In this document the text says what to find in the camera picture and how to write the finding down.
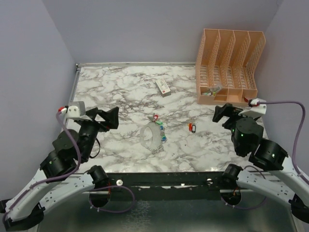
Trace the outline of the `large grey keyring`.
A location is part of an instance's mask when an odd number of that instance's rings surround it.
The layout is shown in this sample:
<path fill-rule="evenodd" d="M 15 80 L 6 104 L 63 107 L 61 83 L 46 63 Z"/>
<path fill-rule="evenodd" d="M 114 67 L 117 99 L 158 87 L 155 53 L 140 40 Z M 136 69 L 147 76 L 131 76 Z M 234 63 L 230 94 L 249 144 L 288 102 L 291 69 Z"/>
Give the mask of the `large grey keyring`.
<path fill-rule="evenodd" d="M 157 152 L 162 146 L 160 127 L 153 122 L 143 126 L 140 130 L 140 144 L 153 153 Z"/>

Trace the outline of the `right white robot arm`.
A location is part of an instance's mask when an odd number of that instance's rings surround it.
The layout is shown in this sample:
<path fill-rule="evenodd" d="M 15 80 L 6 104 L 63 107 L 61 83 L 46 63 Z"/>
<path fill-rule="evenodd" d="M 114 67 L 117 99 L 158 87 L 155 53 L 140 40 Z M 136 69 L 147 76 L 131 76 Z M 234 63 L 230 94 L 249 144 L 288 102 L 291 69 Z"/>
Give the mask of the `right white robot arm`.
<path fill-rule="evenodd" d="M 281 183 L 257 177 L 245 169 L 230 164 L 222 176 L 222 184 L 227 189 L 235 186 L 256 191 L 267 198 L 280 202 L 291 210 L 294 217 L 304 223 L 309 221 L 309 177 L 296 163 L 296 147 L 306 116 L 306 109 L 300 102 L 302 117 L 298 126 L 292 155 L 276 142 L 263 138 L 264 128 L 257 124 L 257 119 L 264 116 L 270 101 L 251 99 L 247 109 L 241 109 L 226 103 L 216 106 L 213 122 L 219 122 L 222 117 L 227 121 L 223 128 L 231 132 L 236 155 L 249 157 L 249 162 L 255 167 L 277 177 Z"/>

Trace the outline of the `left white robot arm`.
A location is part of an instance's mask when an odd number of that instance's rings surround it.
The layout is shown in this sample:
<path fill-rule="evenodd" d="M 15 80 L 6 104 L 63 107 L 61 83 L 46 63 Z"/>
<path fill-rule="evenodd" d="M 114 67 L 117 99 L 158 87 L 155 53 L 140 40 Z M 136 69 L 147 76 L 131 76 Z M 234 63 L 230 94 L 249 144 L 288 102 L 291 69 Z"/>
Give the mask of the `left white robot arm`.
<path fill-rule="evenodd" d="M 52 142 L 54 149 L 14 198 L 0 202 L 6 231 L 26 231 L 42 222 L 44 214 L 65 198 L 83 190 L 100 191 L 106 187 L 108 177 L 103 168 L 95 165 L 65 186 L 56 188 L 75 174 L 82 163 L 88 162 L 98 133 L 118 128 L 118 114 L 119 107 L 109 111 L 97 107 L 86 110 L 82 101 L 59 108 L 56 119 L 62 132 Z"/>

